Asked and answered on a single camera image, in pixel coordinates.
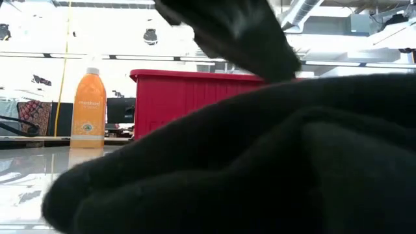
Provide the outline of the light wooden desk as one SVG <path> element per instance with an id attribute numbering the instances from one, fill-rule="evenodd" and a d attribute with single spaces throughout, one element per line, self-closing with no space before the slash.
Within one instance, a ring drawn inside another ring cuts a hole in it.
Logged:
<path id="1" fill-rule="evenodd" d="M 69 146 L 70 138 L 65 136 L 0 136 L 0 150 L 12 148 L 29 148 L 29 147 L 57 147 Z"/>

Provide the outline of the black cabinet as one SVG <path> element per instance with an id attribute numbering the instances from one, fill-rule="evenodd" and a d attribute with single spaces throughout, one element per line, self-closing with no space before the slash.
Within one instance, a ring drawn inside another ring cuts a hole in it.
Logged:
<path id="1" fill-rule="evenodd" d="M 55 118 L 57 112 L 58 103 L 52 102 L 51 104 L 51 114 L 49 117 L 49 123 L 47 128 L 47 136 L 53 137 L 55 134 Z M 61 103 L 60 110 L 58 114 L 58 124 L 57 124 L 57 136 L 59 137 L 69 137 L 71 135 L 71 124 L 72 124 L 72 113 L 73 113 L 73 104 L 72 103 Z"/>

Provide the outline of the black ceiling spotlight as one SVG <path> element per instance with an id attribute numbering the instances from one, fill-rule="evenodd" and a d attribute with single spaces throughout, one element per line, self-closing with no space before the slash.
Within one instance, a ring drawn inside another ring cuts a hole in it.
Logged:
<path id="1" fill-rule="evenodd" d="M 143 40 L 149 46 L 154 46 L 158 43 L 158 36 L 156 29 L 146 29 L 146 32 L 143 35 Z"/>
<path id="2" fill-rule="evenodd" d="M 11 32 L 9 30 L 9 25 L 5 23 L 0 23 L 0 40 L 7 41 L 11 38 Z"/>

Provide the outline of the grey fabric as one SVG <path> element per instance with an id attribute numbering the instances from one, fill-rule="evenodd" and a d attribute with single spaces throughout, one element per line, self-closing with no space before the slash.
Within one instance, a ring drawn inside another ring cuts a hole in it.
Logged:
<path id="1" fill-rule="evenodd" d="M 18 118 L 18 102 L 17 101 L 0 101 L 0 116 Z"/>

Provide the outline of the red plastic laundry bin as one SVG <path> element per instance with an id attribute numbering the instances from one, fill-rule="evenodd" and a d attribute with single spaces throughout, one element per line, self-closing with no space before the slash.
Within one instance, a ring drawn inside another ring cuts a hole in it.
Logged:
<path id="1" fill-rule="evenodd" d="M 206 105 L 265 85 L 246 74 L 137 69 L 129 76 L 136 83 L 136 140 Z"/>

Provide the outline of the orange spray bottle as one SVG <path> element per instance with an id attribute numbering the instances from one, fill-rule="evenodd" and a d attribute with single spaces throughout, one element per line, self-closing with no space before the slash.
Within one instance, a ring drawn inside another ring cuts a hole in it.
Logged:
<path id="1" fill-rule="evenodd" d="M 73 102 L 71 148 L 102 148 L 105 139 L 107 94 L 99 69 L 88 67 Z"/>

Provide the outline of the grey ceiling box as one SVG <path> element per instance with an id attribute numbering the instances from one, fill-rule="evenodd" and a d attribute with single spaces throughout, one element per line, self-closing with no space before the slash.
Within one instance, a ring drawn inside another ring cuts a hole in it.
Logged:
<path id="1" fill-rule="evenodd" d="M 348 17 L 351 33 L 367 33 L 371 31 L 371 21 L 368 15 L 351 14 Z"/>

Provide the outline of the red patterned cloth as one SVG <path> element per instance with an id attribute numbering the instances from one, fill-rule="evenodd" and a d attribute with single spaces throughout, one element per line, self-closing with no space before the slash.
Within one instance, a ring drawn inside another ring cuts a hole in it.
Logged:
<path id="1" fill-rule="evenodd" d="M 51 103 L 42 101 L 19 102 L 19 119 L 31 122 L 39 127 L 39 135 L 46 136 L 51 116 Z"/>

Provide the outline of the silver ventilation duct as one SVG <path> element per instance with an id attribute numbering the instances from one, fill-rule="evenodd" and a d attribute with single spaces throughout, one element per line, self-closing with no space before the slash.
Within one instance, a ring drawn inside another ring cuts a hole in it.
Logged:
<path id="1" fill-rule="evenodd" d="M 290 8 L 280 16 L 282 30 L 286 33 L 302 33 L 312 10 L 323 2 L 324 0 L 293 0 Z"/>

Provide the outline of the ceiling light strip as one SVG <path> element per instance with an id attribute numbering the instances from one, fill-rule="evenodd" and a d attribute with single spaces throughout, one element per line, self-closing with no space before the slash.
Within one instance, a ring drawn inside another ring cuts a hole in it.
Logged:
<path id="1" fill-rule="evenodd" d="M 306 60 L 303 61 L 308 66 L 345 66 L 354 67 L 360 66 L 360 62 L 340 62 L 340 61 L 319 61 L 319 60 Z"/>
<path id="2" fill-rule="evenodd" d="M 181 61 L 187 62 L 226 62 L 222 58 L 207 58 L 207 57 L 180 57 Z"/>
<path id="3" fill-rule="evenodd" d="M 153 60 L 153 61 L 175 61 L 175 57 L 167 56 L 130 56 L 130 55 L 114 55 L 115 59 L 119 60 Z"/>
<path id="4" fill-rule="evenodd" d="M 366 63 L 365 66 L 369 68 L 416 69 L 416 64 Z"/>

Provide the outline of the white table mat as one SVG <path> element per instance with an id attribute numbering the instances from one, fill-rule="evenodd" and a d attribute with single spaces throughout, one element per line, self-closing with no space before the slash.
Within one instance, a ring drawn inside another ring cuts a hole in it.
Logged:
<path id="1" fill-rule="evenodd" d="M 60 234 L 41 214 L 43 197 L 52 182 L 72 166 L 118 148 L 0 150 L 0 234 Z"/>

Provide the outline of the black monitor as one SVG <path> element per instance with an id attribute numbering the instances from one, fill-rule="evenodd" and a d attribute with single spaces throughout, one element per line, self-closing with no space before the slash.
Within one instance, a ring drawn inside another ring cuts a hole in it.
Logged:
<path id="1" fill-rule="evenodd" d="M 134 97 L 112 97 L 107 99 L 108 124 L 133 124 L 136 99 Z"/>

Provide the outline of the black garment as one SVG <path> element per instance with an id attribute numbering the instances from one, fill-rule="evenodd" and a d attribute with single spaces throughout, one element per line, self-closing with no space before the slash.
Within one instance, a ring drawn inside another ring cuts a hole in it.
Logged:
<path id="1" fill-rule="evenodd" d="M 416 74 L 270 85 L 52 184 L 63 234 L 416 234 Z"/>

